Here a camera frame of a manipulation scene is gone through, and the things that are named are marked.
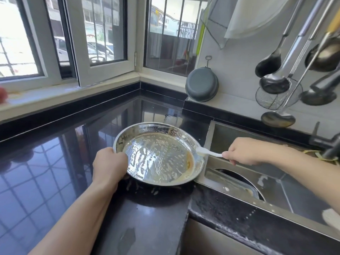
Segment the forearm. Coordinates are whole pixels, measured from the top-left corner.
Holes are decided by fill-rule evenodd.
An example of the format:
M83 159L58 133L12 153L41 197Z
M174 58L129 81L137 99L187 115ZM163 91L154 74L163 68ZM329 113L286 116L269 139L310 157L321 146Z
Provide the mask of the forearm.
M290 174L340 214L339 167L285 146L272 150L267 162Z
M90 185L29 255L90 254L112 194Z

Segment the wire mesh strainer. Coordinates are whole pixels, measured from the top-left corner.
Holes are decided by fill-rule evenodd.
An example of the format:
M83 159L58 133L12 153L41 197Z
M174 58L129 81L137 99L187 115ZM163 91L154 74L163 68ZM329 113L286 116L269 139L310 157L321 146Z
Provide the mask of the wire mesh strainer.
M292 78L287 78L290 82L289 89L286 92L281 94L269 94L265 92L261 87L259 87L256 91L255 98L257 103L269 110L277 110L286 102L286 99L289 97L291 91L295 88L297 81ZM303 88L301 85L295 90L291 99L289 100L287 107L294 105L299 100L299 95L302 93Z

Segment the kitchen sink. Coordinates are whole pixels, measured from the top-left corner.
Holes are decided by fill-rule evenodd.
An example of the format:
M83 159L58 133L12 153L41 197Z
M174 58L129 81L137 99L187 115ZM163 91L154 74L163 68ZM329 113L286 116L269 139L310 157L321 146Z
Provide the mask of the kitchen sink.
M228 150L237 137L250 137L303 150L298 146L215 121L210 123L204 147L222 153ZM212 156L207 156L206 160L206 168L196 178L198 183L340 240L338 233L326 225L322 218L322 211L328 209L329 205L279 168L266 163L234 166L223 158ZM258 196L230 188L228 182L223 180L223 174L249 184L257 190Z

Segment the hand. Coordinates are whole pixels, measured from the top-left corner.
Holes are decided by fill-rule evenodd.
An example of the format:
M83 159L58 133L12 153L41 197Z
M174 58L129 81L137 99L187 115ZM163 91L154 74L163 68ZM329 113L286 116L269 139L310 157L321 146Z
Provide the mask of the hand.
M118 182L126 174L128 167L125 153L113 152L113 148L104 148L97 152L93 161L92 184L115 192Z
M268 156L271 156L277 147L280 146L266 141L239 137L230 145L228 151L222 153L222 156L229 159L233 165L236 165L236 162L244 165L257 165L267 162Z

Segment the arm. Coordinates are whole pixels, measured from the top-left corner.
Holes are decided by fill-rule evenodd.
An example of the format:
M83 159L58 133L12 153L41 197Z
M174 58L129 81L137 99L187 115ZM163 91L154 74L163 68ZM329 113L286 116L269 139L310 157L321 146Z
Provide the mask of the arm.
M293 148L251 138L237 138L223 157L254 165L271 163L290 174L340 214L340 168Z
M93 180L29 255L90 254L118 181L127 170L127 156L112 148L98 151Z

